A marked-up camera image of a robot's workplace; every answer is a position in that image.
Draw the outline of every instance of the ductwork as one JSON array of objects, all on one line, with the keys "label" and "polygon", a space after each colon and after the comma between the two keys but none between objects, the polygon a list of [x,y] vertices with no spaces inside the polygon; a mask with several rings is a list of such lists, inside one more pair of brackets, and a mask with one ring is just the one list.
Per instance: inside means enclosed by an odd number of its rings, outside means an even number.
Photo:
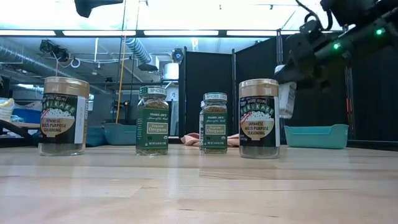
[{"label": "ductwork", "polygon": [[151,61],[148,51],[144,48],[141,41],[137,38],[127,38],[124,42],[131,52],[141,63],[149,63]]},{"label": "ductwork", "polygon": [[156,56],[149,55],[148,51],[144,48],[141,41],[137,38],[128,38],[124,42],[131,52],[136,56],[138,61],[141,63],[138,68],[141,71],[158,71],[159,70],[159,59]]},{"label": "ductwork", "polygon": [[[11,41],[2,39],[0,43],[0,60],[3,62],[22,62],[17,64],[21,69],[28,72],[32,72],[37,75],[42,75],[44,77],[51,77],[55,75],[56,68],[51,65],[47,65],[42,57],[34,55],[27,49],[16,46]],[[63,77],[77,78],[80,80],[85,80],[83,77],[77,75],[73,72],[68,72],[65,68],[59,67],[58,74]],[[109,91],[99,88],[97,86],[90,86],[91,89],[96,90],[100,93],[110,93]]]}]

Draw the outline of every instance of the trader joe's label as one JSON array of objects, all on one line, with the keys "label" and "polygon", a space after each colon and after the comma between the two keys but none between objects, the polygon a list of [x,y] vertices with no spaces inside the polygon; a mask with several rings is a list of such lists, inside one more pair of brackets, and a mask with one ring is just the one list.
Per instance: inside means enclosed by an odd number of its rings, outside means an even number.
[{"label": "trader joe's label", "polygon": [[137,148],[167,149],[169,144],[169,111],[139,108],[137,119]]},{"label": "trader joe's label", "polygon": [[82,144],[87,100],[82,96],[45,93],[42,100],[39,142]]},{"label": "trader joe's label", "polygon": [[210,148],[226,148],[227,132],[226,132],[227,113],[209,113],[203,115],[203,147]]},{"label": "trader joe's label", "polygon": [[279,146],[278,105],[278,98],[274,96],[250,96],[240,99],[240,146]]}]

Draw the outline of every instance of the teal plastic bin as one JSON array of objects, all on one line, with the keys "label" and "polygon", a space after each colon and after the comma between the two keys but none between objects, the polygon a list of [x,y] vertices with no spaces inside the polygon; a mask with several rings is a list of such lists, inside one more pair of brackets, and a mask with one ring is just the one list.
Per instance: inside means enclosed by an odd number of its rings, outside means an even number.
[{"label": "teal plastic bin", "polygon": [[284,128],[289,147],[343,149],[347,146],[348,125],[346,124]]},{"label": "teal plastic bin", "polygon": [[136,144],[137,126],[116,123],[105,124],[105,138],[113,146],[133,146]]}]

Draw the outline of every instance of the seasoning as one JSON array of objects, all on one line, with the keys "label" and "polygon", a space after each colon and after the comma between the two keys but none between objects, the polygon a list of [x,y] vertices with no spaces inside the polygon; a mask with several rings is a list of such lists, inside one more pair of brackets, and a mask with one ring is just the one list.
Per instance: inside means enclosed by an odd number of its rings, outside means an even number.
[{"label": "seasoning", "polygon": [[203,151],[205,153],[225,154],[227,144],[227,96],[225,93],[206,93],[204,96]]},{"label": "seasoning", "polygon": [[200,102],[201,111],[199,113],[199,149],[203,150],[203,114],[205,112],[205,102]]},{"label": "seasoning", "polygon": [[136,152],[143,156],[166,155],[169,145],[169,105],[167,90],[159,86],[144,86],[137,106]]},{"label": "seasoning", "polygon": [[90,85],[74,78],[44,81],[39,129],[41,156],[82,154],[86,146]]},{"label": "seasoning", "polygon": [[278,82],[254,79],[239,84],[239,152],[241,157],[279,156]]}]

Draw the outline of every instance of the orange cable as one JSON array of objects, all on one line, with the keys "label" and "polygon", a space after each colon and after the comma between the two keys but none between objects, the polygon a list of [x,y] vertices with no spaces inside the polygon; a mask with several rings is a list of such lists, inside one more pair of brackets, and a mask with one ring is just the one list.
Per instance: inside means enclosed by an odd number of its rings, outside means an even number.
[{"label": "orange cable", "polygon": [[[126,34],[124,34],[124,43],[126,43]],[[123,44],[123,57],[126,54],[126,44]],[[124,71],[124,60],[122,60],[122,69],[120,73],[120,84],[119,84],[119,99],[118,99],[118,112],[116,113],[116,124],[118,123],[119,120],[119,112],[120,112],[120,96],[121,96],[121,91],[122,91],[122,80],[123,80],[123,71]]]}]

